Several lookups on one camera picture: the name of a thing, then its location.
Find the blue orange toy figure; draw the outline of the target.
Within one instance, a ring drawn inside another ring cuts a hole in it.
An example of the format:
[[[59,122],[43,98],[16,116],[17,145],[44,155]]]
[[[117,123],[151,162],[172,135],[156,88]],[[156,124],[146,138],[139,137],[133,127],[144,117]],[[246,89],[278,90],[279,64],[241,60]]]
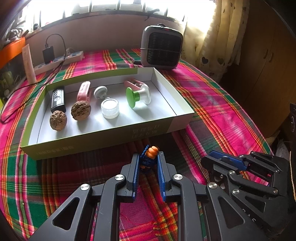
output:
[[[149,170],[157,163],[159,148],[147,145],[139,157],[139,165],[142,170]]]

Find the white small jar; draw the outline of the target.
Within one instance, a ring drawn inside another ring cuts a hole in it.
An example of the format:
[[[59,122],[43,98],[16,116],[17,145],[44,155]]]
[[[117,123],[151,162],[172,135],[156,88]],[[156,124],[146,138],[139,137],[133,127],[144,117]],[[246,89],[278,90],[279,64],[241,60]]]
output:
[[[107,97],[101,103],[101,112],[106,119],[116,118],[119,115],[119,102],[114,98]]]

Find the brown walnut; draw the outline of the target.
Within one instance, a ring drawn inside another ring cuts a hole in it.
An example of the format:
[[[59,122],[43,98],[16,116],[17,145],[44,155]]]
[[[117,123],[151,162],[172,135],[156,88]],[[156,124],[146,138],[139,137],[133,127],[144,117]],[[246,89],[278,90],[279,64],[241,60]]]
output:
[[[61,110],[54,111],[50,116],[50,126],[53,130],[61,131],[67,124],[67,115]]]
[[[88,101],[80,100],[73,104],[71,108],[71,115],[76,121],[86,119],[91,113],[91,106]]]

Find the green white suction knob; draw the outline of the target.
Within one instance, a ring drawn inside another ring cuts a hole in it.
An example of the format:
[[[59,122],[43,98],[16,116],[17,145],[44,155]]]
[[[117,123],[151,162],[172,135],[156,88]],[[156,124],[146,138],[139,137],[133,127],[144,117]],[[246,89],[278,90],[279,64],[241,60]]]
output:
[[[132,90],[128,87],[126,89],[126,99],[131,108],[135,107],[136,102],[142,101],[145,104],[150,104],[152,95],[149,87],[144,84],[140,87],[140,90]]]

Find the white round hook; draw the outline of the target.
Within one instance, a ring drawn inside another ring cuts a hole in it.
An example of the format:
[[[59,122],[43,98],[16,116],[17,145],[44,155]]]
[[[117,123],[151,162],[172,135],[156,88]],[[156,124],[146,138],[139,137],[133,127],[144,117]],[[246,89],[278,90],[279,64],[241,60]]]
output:
[[[107,87],[106,86],[99,86],[95,89],[93,95],[96,99],[105,99],[107,95]]]

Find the pink eraser block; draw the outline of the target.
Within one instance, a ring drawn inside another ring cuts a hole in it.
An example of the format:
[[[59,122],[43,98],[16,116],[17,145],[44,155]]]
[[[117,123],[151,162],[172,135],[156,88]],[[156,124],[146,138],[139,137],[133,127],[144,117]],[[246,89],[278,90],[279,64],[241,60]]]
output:
[[[85,81],[80,85],[77,101],[87,101],[90,102],[91,90],[90,90],[90,81]]]

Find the black grey remote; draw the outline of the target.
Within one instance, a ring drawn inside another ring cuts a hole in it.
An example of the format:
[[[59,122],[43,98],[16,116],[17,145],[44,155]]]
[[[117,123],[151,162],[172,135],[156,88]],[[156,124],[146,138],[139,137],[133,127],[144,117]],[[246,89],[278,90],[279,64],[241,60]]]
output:
[[[66,112],[65,92],[63,86],[54,89],[52,93],[51,113],[54,113],[57,110],[64,113]]]

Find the wooden cabinet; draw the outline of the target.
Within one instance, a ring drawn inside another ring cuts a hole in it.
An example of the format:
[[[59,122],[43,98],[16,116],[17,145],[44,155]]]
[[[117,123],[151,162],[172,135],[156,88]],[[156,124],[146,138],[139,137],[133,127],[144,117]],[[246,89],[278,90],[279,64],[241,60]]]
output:
[[[265,1],[250,1],[239,64],[221,85],[242,106],[266,138],[295,103],[295,37]]]

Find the plaid pink green blanket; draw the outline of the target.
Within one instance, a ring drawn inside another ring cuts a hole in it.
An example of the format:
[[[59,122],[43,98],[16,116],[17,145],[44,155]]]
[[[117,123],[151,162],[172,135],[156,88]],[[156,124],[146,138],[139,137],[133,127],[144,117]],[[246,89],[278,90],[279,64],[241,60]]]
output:
[[[53,81],[83,74],[133,68],[138,49],[86,53],[82,61],[64,65]],[[36,103],[39,85],[17,91],[3,113],[6,118],[30,97],[7,123],[1,124],[1,211],[14,231],[28,239],[80,184],[105,182],[140,153],[147,144],[157,145],[177,172],[206,184],[209,175],[201,157],[211,150],[233,156],[250,151],[272,154],[267,142],[240,105],[216,82],[180,60],[172,71],[161,74],[195,111],[184,130],[146,138],[106,149],[35,161],[20,149],[27,117]],[[177,206],[162,201],[156,174],[140,173],[134,203],[120,208],[120,240],[177,240]]]

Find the green white cardboard tray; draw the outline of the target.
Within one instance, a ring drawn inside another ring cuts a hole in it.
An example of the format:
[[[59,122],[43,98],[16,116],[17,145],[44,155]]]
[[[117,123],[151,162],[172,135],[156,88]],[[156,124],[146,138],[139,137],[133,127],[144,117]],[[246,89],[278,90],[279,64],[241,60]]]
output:
[[[149,87],[149,104],[137,101],[133,108],[129,106],[125,86],[128,80],[139,80]],[[90,82],[91,92],[106,87],[107,99],[118,102],[118,116],[105,118],[102,100],[92,96],[89,116],[84,120],[73,118],[71,108],[85,81]],[[50,126],[50,116],[54,90],[59,87],[64,89],[67,123],[56,131]],[[47,85],[30,112],[20,147],[34,160],[60,157],[178,131],[188,125],[193,114],[191,106],[154,68],[96,72]]]

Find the cream patterned curtain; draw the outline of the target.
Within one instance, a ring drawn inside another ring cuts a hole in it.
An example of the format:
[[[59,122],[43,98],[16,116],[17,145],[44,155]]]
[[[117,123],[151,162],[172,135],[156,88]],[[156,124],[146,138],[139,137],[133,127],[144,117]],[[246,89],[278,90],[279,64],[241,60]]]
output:
[[[240,57],[249,1],[188,1],[182,59],[220,81]]]

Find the grey black space heater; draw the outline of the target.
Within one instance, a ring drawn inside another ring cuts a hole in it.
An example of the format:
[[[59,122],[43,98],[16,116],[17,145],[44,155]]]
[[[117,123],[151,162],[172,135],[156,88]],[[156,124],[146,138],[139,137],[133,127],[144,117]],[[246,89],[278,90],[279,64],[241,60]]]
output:
[[[178,65],[183,34],[164,24],[147,26],[142,33],[140,62],[144,67],[172,70]]]

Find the white power strip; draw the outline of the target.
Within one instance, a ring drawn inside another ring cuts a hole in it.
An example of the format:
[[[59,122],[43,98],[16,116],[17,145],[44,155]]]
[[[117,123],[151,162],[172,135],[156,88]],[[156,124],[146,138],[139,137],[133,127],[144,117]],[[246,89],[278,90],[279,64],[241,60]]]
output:
[[[49,70],[55,69],[61,62],[64,62],[64,65],[71,64],[74,62],[79,62],[84,58],[84,52],[79,51],[66,56],[65,59],[63,56],[55,58],[52,62],[45,64],[42,63],[36,67],[34,67],[34,72],[36,75],[47,72]]]

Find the white cosmetic tube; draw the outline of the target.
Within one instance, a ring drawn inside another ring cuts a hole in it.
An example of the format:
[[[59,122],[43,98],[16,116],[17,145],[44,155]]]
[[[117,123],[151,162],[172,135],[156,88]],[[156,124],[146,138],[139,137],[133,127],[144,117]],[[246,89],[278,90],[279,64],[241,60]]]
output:
[[[23,66],[24,66],[27,81],[29,82],[29,84],[37,83],[29,44],[22,47],[22,57],[23,57]]]

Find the orange container lid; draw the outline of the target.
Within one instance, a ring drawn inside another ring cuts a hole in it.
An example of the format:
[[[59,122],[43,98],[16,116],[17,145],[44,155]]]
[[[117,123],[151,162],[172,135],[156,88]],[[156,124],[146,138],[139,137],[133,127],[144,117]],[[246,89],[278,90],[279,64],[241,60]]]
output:
[[[0,51],[0,69],[22,52],[22,48],[25,46],[25,42],[25,37],[21,37],[20,39],[15,40],[5,46]]]

